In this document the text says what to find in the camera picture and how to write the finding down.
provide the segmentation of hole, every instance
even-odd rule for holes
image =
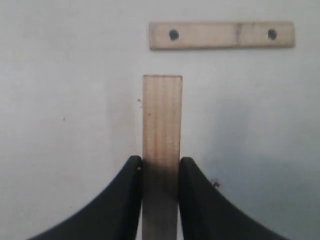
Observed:
[[[269,29],[269,30],[268,30],[267,38],[270,39],[270,40],[276,40],[276,38],[277,38],[277,31],[274,30],[274,29]]]
[[[178,33],[178,31],[177,30],[171,30],[170,32],[169,32],[169,37],[170,37],[170,39],[171,39],[171,41],[175,41],[175,40],[177,40],[178,38],[179,38],[179,33]]]

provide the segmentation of black plastic piece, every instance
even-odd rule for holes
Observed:
[[[30,240],[134,240],[142,200],[142,160],[131,156],[122,170],[78,213]]]
[[[286,240],[233,206],[190,157],[180,162],[178,199],[184,240]]]

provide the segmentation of white background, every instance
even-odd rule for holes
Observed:
[[[292,49],[151,52],[149,21],[294,21]],[[183,76],[181,155],[292,240],[320,235],[318,0],[0,1],[0,239],[75,213],[142,150],[142,76]]]

